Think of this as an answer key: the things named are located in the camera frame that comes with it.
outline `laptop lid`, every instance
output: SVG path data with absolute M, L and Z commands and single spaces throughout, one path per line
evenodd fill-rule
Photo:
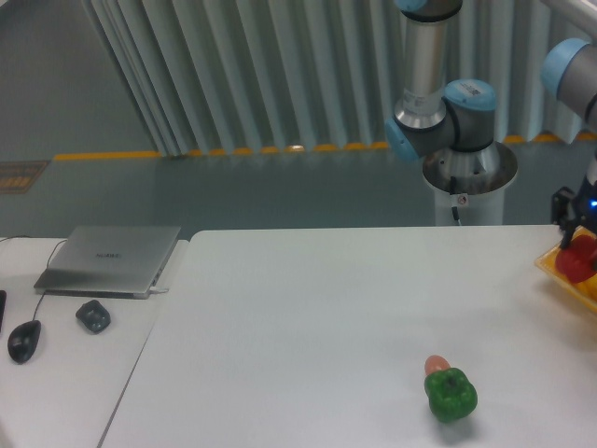
M 35 283 L 38 293 L 144 299 L 179 227 L 77 227 Z

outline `vertical wall panel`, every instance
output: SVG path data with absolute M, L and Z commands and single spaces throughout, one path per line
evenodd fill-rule
M 403 89 L 408 22 L 391 0 L 86 0 L 164 155 L 198 147 L 344 147 L 384 139 Z M 495 88 L 495 136 L 571 141 L 579 117 L 546 94 L 547 52 L 586 36 L 539 0 L 465 0 L 446 82 Z

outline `blue joint cap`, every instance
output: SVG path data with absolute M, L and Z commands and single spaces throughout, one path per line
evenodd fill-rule
M 427 4 L 427 0 L 394 0 L 394 3 L 402 11 L 418 11 Z
M 558 88 L 568 65 L 589 42 L 582 39 L 566 39 L 556 45 L 545 58 L 541 68 L 541 81 L 549 93 L 558 97 Z
M 457 79 L 446 86 L 444 96 L 454 105 L 478 112 L 495 110 L 495 91 L 479 79 Z
M 390 148 L 398 158 L 403 161 L 416 161 L 419 159 L 419 154 L 414 150 L 409 139 L 404 135 L 394 119 L 387 119 L 385 121 L 385 136 L 388 139 Z

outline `mouse cable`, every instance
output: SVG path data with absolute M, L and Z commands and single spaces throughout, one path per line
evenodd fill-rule
M 7 237 L 7 238 L 3 238 L 3 239 L 1 239 L 1 240 L 0 240 L 0 243 L 2 243 L 3 241 L 6 241 L 6 240 L 14 240 L 15 238 L 31 238 L 31 236 L 29 236 L 29 235 L 15 235 L 15 236 L 9 236 L 9 237 Z
M 54 252 L 56 252 L 56 249 L 58 249 L 58 246 L 61 245 L 62 243 L 66 243 L 66 240 L 62 240 L 60 241 L 58 244 L 56 244 L 54 246 L 54 250 L 52 250 L 52 253 L 49 254 L 48 257 L 48 262 L 46 263 L 46 268 L 49 267 L 49 263 L 52 260 L 52 257 L 54 256 Z M 31 320 L 35 320 L 35 316 L 37 315 L 37 310 L 39 309 L 39 305 L 41 305 L 41 301 L 44 300 L 44 297 L 46 297 L 46 292 L 44 291 L 44 293 L 41 295 L 41 297 L 39 298 L 39 301 L 37 301 L 37 306 L 35 307 L 35 311 L 34 311 L 34 318 Z

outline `yellow tray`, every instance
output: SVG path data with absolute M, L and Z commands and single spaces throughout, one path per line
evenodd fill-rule
M 595 237 L 594 233 L 588 231 L 584 227 L 579 227 L 575 231 L 573 239 L 576 238 L 578 235 L 589 235 L 593 238 Z M 553 278 L 559 285 L 561 285 L 566 291 L 568 291 L 583 305 L 585 305 L 594 313 L 597 313 L 597 275 L 594 275 L 589 280 L 586 280 L 581 283 L 570 283 L 568 281 L 568 278 L 563 273 L 559 273 L 556 269 L 556 257 L 559 253 L 560 242 L 558 242 L 541 257 L 536 259 L 535 266 L 537 266 L 541 271 L 545 272 L 547 275 Z

